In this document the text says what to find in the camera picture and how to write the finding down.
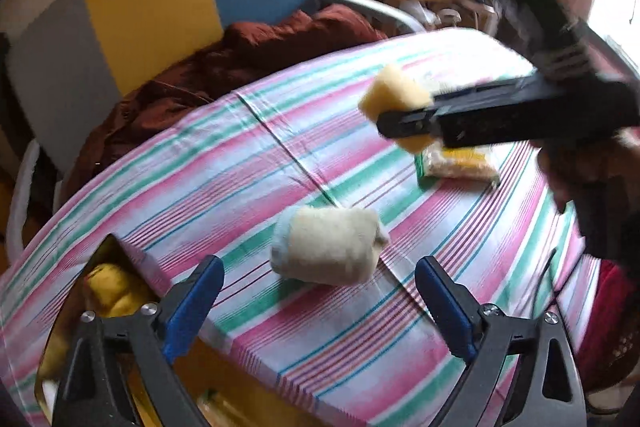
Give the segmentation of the person right hand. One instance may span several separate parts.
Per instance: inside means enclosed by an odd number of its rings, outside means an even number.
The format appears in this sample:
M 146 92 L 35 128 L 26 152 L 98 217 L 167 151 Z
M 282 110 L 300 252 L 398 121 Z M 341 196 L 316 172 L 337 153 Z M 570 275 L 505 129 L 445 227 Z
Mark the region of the person right hand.
M 630 130 L 591 143 L 534 141 L 556 209 L 575 206 L 585 252 L 639 269 L 639 139 Z

